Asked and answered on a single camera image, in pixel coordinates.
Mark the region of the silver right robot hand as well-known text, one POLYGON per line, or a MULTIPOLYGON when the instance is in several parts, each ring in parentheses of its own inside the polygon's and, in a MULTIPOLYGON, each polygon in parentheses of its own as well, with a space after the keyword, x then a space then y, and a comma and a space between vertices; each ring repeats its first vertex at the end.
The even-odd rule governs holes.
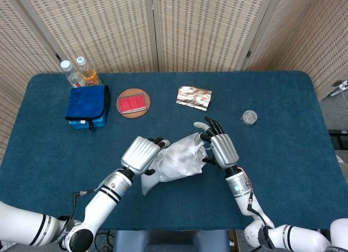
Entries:
POLYGON ((218 165, 221 169, 230 169, 237 165, 239 156, 228 134, 224 132, 221 125, 207 116, 204 119, 209 123, 194 122, 194 127, 204 130, 200 138, 208 142, 214 154, 213 157, 205 157, 203 162, 218 165))

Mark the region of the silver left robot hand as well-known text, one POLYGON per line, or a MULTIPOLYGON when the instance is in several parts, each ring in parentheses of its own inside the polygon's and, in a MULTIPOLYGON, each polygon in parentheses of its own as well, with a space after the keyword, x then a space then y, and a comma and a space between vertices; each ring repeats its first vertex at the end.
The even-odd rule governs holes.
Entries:
POLYGON ((170 144, 166 139, 149 140, 138 136, 123 154, 121 165, 131 170, 136 176, 142 175, 148 170, 160 150, 170 144))

